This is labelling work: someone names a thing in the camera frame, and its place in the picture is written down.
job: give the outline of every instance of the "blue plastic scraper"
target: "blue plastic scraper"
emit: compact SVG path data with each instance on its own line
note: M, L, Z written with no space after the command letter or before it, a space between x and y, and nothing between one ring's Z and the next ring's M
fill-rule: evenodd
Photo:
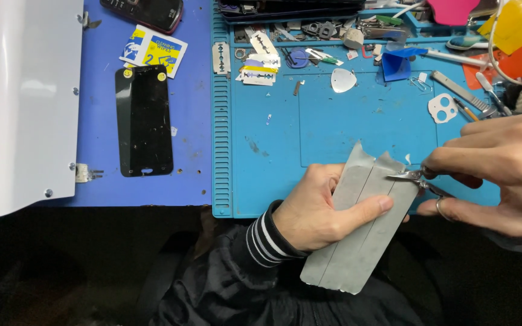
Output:
M415 183L387 177L405 168L388 152L374 159L360 142L355 144L333 194L334 208L348 209L381 194L392 197L394 207L343 240L313 252L301 271L302 281L353 294L362 290L418 193Z
M388 81L396 81L410 77L410 60L411 56L427 53L426 49L405 48L396 51L386 51L382 54L382 66L384 67L384 79Z

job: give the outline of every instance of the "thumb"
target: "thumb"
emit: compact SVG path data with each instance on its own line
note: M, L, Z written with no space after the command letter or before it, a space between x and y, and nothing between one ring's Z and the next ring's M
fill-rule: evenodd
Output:
M381 216L394 206L389 196L373 196L360 201L338 214L338 223L348 234L358 227Z
M440 216L435 199L420 204L417 213L423 216ZM514 221L503 215L498 206L482 206L456 198L445 198L440 201L440 211L449 219L485 227L502 233L511 233Z

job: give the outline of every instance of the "paper clip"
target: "paper clip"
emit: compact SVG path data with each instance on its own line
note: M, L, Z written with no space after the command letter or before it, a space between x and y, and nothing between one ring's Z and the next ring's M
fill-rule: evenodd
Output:
M425 83L424 81L421 81L420 79L418 79L417 77L410 77L410 82L412 84L414 84L414 86L418 87L419 90L421 90L422 92L424 92L425 90L429 89L430 88L430 91L427 92L427 93L422 93L422 94L418 94L418 96L420 95L426 95L426 94L430 94L432 93L432 86L431 85L428 85L427 83Z

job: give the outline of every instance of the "dark floor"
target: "dark floor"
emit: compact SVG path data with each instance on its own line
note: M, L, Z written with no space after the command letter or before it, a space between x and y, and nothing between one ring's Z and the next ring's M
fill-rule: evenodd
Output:
M199 207L39 207L0 218L0 291L14 263L53 248L67 253L85 273L72 317L96 310L115 323L132 325L154 256L170 234L199 230L199 216ZM522 325L522 254L498 248L471 227L438 218L413 217L400 231L423 236L459 269L481 324ZM440 309L429 281L403 248L394 248L388 261L393 282L421 305Z

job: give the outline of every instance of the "small scissors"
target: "small scissors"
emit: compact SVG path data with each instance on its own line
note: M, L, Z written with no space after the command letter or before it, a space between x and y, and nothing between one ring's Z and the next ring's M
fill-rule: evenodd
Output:
M414 171L404 171L399 174L389 174L388 177L396 177L399 179L407 179L414 183L416 183L421 189L428 189L433 194L439 196L439 197L454 197L453 195L447 193L446 191L438 188L437 186L431 184L430 182L421 179L422 176L425 175L433 175L435 176L436 173L428 169L427 167L422 167L420 170L414 170Z

